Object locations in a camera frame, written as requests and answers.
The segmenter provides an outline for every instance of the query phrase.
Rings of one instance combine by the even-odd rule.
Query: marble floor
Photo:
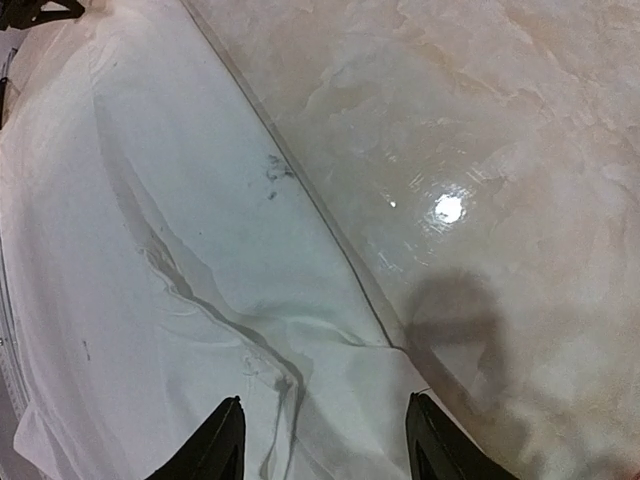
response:
[[[640,5],[184,2],[478,443],[633,475]]]

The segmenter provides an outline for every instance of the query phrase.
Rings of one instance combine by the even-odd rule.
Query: dark stain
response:
[[[82,341],[82,346],[84,347],[84,352],[87,354],[87,362],[91,361],[91,355],[89,354],[89,347],[87,345],[87,341],[83,340]]]
[[[269,155],[269,167],[265,175],[271,183],[283,178],[295,178],[296,176],[289,164],[276,155]]]

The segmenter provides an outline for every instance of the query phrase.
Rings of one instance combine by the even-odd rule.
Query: glossy floor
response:
[[[638,6],[185,2],[487,451],[525,478],[628,478]]]

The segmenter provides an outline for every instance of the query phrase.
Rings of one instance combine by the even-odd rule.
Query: white fabric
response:
[[[0,141],[16,449],[54,480],[144,478],[239,395],[249,480],[407,478],[426,385],[180,2],[59,28],[16,59]]]

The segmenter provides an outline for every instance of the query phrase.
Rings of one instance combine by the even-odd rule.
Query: white sheet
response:
[[[0,140],[16,449],[53,479],[143,478],[240,395],[248,479],[407,478],[426,385],[180,2],[48,38]]]

